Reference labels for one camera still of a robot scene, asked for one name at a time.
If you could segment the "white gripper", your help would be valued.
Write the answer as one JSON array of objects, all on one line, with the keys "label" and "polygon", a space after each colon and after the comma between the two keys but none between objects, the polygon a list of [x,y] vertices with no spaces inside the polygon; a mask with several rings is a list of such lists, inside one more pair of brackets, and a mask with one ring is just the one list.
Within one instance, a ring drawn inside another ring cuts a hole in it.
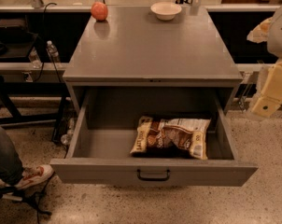
[{"label": "white gripper", "polygon": [[[253,43],[266,42],[272,18],[265,19],[247,35]],[[268,119],[282,105],[282,59],[259,72],[257,91],[249,104],[248,114],[253,119]]]}]

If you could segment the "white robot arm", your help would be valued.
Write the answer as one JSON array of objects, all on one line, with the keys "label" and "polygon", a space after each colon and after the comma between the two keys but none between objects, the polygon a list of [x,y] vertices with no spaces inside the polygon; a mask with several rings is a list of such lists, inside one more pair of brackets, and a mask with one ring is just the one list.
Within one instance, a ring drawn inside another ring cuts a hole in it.
[{"label": "white robot arm", "polygon": [[260,70],[257,91],[247,111],[252,119],[263,120],[270,118],[282,105],[282,5],[272,17],[251,30],[247,40],[266,42],[268,52],[278,58],[275,64]]}]

